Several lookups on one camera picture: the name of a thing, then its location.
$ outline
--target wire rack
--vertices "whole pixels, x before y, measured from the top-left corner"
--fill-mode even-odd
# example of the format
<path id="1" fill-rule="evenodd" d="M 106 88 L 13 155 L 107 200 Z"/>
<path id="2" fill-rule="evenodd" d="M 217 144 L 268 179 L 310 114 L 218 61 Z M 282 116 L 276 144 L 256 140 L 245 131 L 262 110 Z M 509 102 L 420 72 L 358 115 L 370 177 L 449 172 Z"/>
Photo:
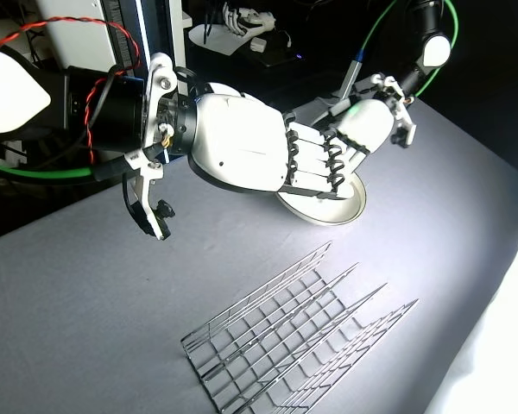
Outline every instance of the wire rack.
<path id="1" fill-rule="evenodd" d="M 404 304 L 361 325 L 356 313 L 385 285 L 351 305 L 326 281 L 328 242 L 182 339 L 219 413 L 305 414 L 410 311 Z"/>

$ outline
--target dark background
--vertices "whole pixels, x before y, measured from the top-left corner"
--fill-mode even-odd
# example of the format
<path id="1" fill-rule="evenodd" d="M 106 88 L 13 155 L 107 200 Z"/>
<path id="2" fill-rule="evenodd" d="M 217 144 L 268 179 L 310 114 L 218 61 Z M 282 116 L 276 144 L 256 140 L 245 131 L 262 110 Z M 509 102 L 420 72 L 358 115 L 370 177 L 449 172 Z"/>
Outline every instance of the dark background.
<path id="1" fill-rule="evenodd" d="M 147 1 L 162 0 L 144 0 L 144 7 Z M 518 0 L 453 2 L 460 21 L 458 42 L 421 99 L 518 169 Z M 303 59 L 266 69 L 246 53 L 226 57 L 186 40 L 187 66 L 205 80 L 232 85 L 279 110 L 289 110 L 339 88 L 347 66 L 389 0 L 325 0 L 313 9 L 314 0 L 235 3 L 271 11 L 277 30 L 290 33 L 292 53 Z M 397 75 L 413 59 L 404 19 L 406 3 L 396 4 L 371 40 L 360 78 L 373 72 Z M 183 9 L 194 24 L 203 22 L 204 0 L 183 0 Z M 451 35 L 447 11 L 442 24 Z M 269 35 L 285 39 L 276 32 Z M 102 188 L 35 187 L 0 179 L 0 235 Z"/>

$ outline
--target screw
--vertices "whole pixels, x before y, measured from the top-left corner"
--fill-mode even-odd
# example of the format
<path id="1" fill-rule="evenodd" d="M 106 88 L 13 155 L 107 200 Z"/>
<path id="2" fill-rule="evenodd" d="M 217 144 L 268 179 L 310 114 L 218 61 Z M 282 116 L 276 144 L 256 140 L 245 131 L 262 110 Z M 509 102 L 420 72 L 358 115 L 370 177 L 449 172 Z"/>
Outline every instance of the screw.
<path id="1" fill-rule="evenodd" d="M 171 82 L 169 82 L 168 78 L 163 78 L 162 80 L 159 81 L 159 85 L 163 89 L 169 89 L 171 87 Z"/>

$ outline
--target red wire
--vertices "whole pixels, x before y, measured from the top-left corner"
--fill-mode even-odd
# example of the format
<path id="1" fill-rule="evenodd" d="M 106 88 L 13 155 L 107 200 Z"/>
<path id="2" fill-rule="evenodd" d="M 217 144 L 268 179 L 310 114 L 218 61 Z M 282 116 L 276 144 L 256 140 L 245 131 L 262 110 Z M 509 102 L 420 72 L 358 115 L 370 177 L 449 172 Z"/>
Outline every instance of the red wire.
<path id="1" fill-rule="evenodd" d="M 140 64 L 140 48 L 138 47 L 138 44 L 134 40 L 134 38 L 130 35 L 130 33 L 125 29 L 123 26 L 121 26 L 118 23 L 115 22 L 106 22 L 104 20 L 100 19 L 93 19 L 91 17 L 70 17 L 70 16 L 54 16 L 50 17 L 46 20 L 41 20 L 38 22 L 32 22 L 22 25 L 17 31 L 8 34 L 6 37 L 0 40 L 0 47 L 5 45 L 6 43 L 15 40 L 19 35 L 23 32 L 26 32 L 27 30 L 30 30 L 32 28 L 41 28 L 43 26 L 46 26 L 49 23 L 52 22 L 84 22 L 84 23 L 96 23 L 100 24 L 102 26 L 111 26 L 116 30 L 119 30 L 123 35 L 129 39 L 132 42 L 132 47 L 135 49 L 135 56 L 136 56 L 136 63 L 132 66 L 129 66 L 121 71 L 117 71 L 115 73 L 115 76 L 120 76 L 125 74 L 127 71 L 131 69 L 137 68 Z M 85 106 L 85 128 L 86 128 L 86 137 L 87 137 L 87 145 L 90 148 L 90 162 L 91 164 L 94 164 L 94 153 L 92 151 L 92 132 L 90 130 L 90 126 L 88 125 L 88 122 L 90 121 L 90 103 L 92 101 L 92 98 L 94 95 L 96 95 L 96 92 L 98 91 L 98 86 L 102 84 L 107 78 L 100 78 L 92 87 L 92 90 L 88 93 L 86 96 L 86 106 Z"/>

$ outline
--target gray tabletop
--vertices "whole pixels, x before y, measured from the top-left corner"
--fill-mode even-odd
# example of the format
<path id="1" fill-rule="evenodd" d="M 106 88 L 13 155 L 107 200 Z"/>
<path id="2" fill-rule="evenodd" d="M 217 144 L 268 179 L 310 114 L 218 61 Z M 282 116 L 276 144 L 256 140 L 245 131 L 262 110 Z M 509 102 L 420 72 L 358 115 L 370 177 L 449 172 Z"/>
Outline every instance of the gray tabletop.
<path id="1" fill-rule="evenodd" d="M 322 272 L 419 298 L 314 412 L 422 412 L 518 247 L 518 172 L 421 102 L 414 145 L 361 167 L 349 225 L 220 190 L 184 160 L 155 186 L 165 242 L 111 188 L 0 238 L 0 413 L 212 412 L 180 339 L 326 241 Z"/>

